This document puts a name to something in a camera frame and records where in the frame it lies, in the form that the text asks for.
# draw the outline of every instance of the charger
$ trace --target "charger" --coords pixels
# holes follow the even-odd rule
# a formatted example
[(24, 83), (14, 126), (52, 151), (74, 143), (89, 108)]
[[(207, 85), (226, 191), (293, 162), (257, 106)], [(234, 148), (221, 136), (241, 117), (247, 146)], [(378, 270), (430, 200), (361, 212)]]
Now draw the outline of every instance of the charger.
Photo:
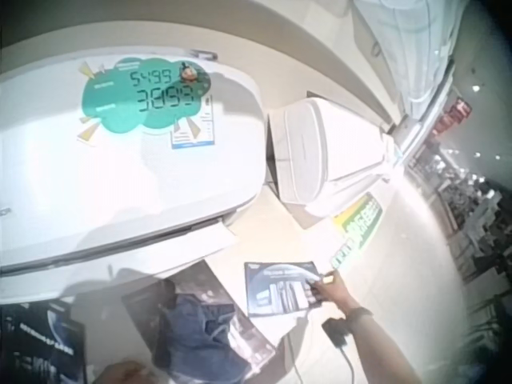
[(349, 357), (346, 355), (343, 347), (346, 346), (346, 336), (350, 334), (348, 323), (344, 318), (328, 318), (322, 324), (322, 328), (326, 333), (327, 337), (334, 344), (336, 349), (338, 349), (343, 357), (346, 360), (346, 363), (349, 366), (350, 373), (352, 375), (352, 384), (354, 384), (355, 380), (355, 372), (352, 363), (349, 360)]
[(344, 318), (329, 318), (322, 324), (323, 331), (338, 349), (346, 346), (345, 337), (350, 334)]

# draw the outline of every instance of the product brochure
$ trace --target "product brochure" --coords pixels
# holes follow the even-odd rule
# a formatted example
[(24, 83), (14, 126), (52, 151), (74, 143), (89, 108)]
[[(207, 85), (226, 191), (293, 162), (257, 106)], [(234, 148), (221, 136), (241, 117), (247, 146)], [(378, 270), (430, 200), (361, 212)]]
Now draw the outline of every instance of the product brochure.
[(247, 262), (249, 316), (289, 314), (320, 306), (308, 283), (319, 279), (312, 262)]
[(83, 384), (84, 327), (64, 302), (0, 307), (0, 382)]
[[(154, 364), (165, 367), (168, 348), (166, 324), (162, 308), (173, 308), (177, 294), (193, 294), (209, 305), (234, 304), (211, 268), (201, 261), (156, 282), (146, 288), (128, 294), (122, 300), (135, 326), (153, 356)], [(235, 316), (230, 323), (231, 348), (250, 364), (246, 378), (254, 376), (274, 356), (275, 348), (253, 325), (236, 304)]]

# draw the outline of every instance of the wristwatch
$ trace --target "wristwatch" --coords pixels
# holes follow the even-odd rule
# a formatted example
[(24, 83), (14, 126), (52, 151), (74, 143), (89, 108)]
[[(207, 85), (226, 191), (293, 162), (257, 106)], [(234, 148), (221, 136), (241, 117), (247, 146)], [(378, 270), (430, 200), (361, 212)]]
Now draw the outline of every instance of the wristwatch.
[(352, 332), (352, 326), (358, 322), (360, 318), (363, 316), (373, 316), (374, 314), (371, 313), (370, 310), (365, 308), (364, 306), (360, 306), (359, 308), (353, 309), (349, 314), (346, 316), (346, 325), (350, 332)]

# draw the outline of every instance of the dark blue fabric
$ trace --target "dark blue fabric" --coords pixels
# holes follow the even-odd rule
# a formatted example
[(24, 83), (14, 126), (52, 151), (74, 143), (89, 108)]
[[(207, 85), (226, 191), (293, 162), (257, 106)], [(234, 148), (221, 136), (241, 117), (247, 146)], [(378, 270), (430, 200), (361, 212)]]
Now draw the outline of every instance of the dark blue fabric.
[(233, 304), (209, 305), (192, 294), (179, 294), (172, 310), (162, 308), (167, 321), (166, 368), (177, 382), (239, 384), (250, 370), (249, 363), (230, 346), (228, 333)]

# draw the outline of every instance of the price number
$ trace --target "price number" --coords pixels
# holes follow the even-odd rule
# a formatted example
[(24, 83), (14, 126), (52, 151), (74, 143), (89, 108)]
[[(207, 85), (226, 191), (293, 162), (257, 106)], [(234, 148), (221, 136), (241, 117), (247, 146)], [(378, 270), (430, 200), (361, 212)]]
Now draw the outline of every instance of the price number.
[(148, 110), (161, 110), (162, 108), (176, 108), (190, 106), (195, 100), (191, 86), (156, 87), (151, 90), (138, 90), (141, 98), (137, 100), (139, 112)]
[(132, 86), (140, 86), (142, 82), (149, 84), (169, 84), (172, 81), (170, 70), (148, 70), (147, 72), (140, 72), (135, 70), (130, 72), (130, 79)]

